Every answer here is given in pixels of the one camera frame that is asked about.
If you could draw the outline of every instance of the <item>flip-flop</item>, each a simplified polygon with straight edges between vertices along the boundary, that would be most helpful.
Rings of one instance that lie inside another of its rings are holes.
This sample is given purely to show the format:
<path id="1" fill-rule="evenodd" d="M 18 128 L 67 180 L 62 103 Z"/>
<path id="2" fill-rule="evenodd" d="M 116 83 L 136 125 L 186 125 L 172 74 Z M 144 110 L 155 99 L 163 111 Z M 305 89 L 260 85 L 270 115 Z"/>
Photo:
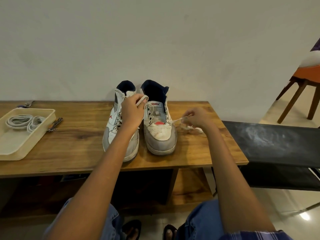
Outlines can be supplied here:
<path id="1" fill-rule="evenodd" d="M 174 237 L 174 232 L 177 229 L 173 225 L 170 225 L 170 224 L 166 225 L 165 228 L 163 229 L 162 240 L 166 240 L 166 232 L 167 232 L 167 230 L 171 230 L 172 231 L 172 237 Z"/>
<path id="2" fill-rule="evenodd" d="M 141 221 L 139 221 L 139 220 L 131 220 L 130 222 L 127 222 L 126 224 L 124 224 L 122 226 L 122 231 L 123 232 L 128 232 L 131 228 L 138 229 L 138 236 L 137 236 L 136 240 L 139 240 L 140 233 L 141 233 Z"/>

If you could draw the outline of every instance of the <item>tray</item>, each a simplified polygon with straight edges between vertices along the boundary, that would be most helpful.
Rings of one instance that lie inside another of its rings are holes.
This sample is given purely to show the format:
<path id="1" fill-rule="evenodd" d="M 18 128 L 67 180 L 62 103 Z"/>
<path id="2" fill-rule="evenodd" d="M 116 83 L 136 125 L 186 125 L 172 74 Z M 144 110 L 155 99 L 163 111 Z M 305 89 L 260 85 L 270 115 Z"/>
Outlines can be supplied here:
<path id="1" fill-rule="evenodd" d="M 6 121 L 17 115 L 42 116 L 45 120 L 32 132 L 10 129 Z M 38 143 L 56 119 L 54 109 L 15 108 L 0 119 L 0 161 L 18 161 Z"/>

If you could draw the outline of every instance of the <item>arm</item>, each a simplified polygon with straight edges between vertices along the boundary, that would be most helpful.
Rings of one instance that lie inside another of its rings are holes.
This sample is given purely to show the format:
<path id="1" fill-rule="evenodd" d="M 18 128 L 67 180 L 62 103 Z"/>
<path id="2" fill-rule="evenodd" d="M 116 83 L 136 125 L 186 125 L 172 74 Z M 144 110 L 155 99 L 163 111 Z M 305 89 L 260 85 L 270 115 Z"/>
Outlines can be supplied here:
<path id="1" fill-rule="evenodd" d="M 112 193 L 129 141 L 143 118 L 143 95 L 126 98 L 122 106 L 122 126 L 97 167 L 57 218 L 48 240 L 99 239 L 106 220 Z"/>
<path id="2" fill-rule="evenodd" d="M 235 164 L 218 127 L 206 111 L 194 108 L 186 111 L 184 116 L 189 116 L 184 123 L 202 128 L 208 138 L 225 233 L 275 231 L 266 211 Z"/>

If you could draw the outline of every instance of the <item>shoe with laces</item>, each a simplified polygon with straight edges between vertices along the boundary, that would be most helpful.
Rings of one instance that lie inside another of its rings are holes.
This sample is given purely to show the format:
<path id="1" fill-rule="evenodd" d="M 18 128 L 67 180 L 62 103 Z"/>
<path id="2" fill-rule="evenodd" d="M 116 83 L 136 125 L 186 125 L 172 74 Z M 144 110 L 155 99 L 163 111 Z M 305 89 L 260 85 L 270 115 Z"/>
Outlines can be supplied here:
<path id="1" fill-rule="evenodd" d="M 118 129 L 122 124 L 121 103 L 123 102 L 125 97 L 130 97 L 135 93 L 137 93 L 136 88 L 134 84 L 130 81 L 122 81 L 115 89 L 114 105 L 111 109 L 109 121 L 106 125 L 106 129 L 104 131 L 103 139 L 102 139 L 102 145 L 103 145 L 104 151 L 106 151 L 108 146 L 111 144 L 112 140 L 114 139 L 114 137 L 118 132 Z M 138 133 L 138 130 L 136 130 L 134 135 L 131 137 L 123 162 L 128 162 L 134 159 L 134 157 L 138 153 L 138 147 L 139 147 L 139 133 Z"/>
<path id="2" fill-rule="evenodd" d="M 173 153 L 177 143 L 177 131 L 167 106 L 168 90 L 152 80 L 146 80 L 140 89 L 149 97 L 144 107 L 143 130 L 146 146 L 155 155 Z"/>

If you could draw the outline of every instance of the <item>blue denim jeans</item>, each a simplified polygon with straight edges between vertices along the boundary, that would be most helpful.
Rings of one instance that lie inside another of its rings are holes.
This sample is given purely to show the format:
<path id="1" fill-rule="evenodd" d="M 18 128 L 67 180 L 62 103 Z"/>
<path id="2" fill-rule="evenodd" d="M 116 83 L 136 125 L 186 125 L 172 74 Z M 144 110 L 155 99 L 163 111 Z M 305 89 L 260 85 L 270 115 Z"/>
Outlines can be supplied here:
<path id="1" fill-rule="evenodd" d="M 67 200 L 59 214 L 61 214 L 70 200 Z M 50 230 L 54 222 L 47 228 L 46 232 Z M 126 235 L 122 232 L 122 224 L 123 221 L 119 213 L 110 204 L 100 240 L 125 240 Z M 179 228 L 176 239 L 218 240 L 223 234 L 218 200 L 210 200 L 194 208 L 186 219 L 185 224 Z"/>

